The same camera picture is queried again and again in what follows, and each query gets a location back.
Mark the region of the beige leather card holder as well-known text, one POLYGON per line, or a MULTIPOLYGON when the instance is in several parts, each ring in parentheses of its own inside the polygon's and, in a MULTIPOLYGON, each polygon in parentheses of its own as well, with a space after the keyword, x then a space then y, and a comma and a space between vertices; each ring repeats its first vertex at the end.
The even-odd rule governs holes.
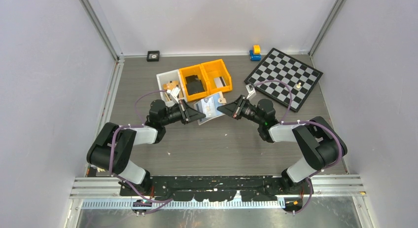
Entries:
POLYGON ((203 113, 204 118, 197 120, 198 125, 202 125, 212 119, 224 116, 217 108, 226 105, 226 99, 222 92, 217 92, 194 103, 194 109, 203 113))

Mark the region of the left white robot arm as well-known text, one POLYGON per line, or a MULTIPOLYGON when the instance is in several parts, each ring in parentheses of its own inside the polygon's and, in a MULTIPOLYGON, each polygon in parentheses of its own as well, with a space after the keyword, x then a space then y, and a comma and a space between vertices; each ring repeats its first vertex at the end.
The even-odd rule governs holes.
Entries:
POLYGON ((154 100, 144 126, 106 123, 88 150, 86 160, 131 182, 137 194, 146 195, 151 189, 150 173, 130 160, 133 147, 159 143, 166 133, 166 125, 178 121, 188 124, 203 118, 204 113, 193 109, 184 100, 171 107, 166 106, 163 100, 154 100))

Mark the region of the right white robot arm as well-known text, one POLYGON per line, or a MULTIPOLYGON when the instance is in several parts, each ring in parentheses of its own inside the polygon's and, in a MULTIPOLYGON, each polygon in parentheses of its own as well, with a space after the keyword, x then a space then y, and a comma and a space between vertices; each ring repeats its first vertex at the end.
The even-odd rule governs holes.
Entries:
POLYGON ((286 193, 295 193, 303 180, 339 163, 348 152, 344 141, 321 116, 308 121, 278 121, 271 100, 261 99, 253 105, 244 95, 217 109, 233 119, 244 117, 258 124, 257 131, 263 141, 297 143, 303 156, 285 169, 279 179, 286 193))

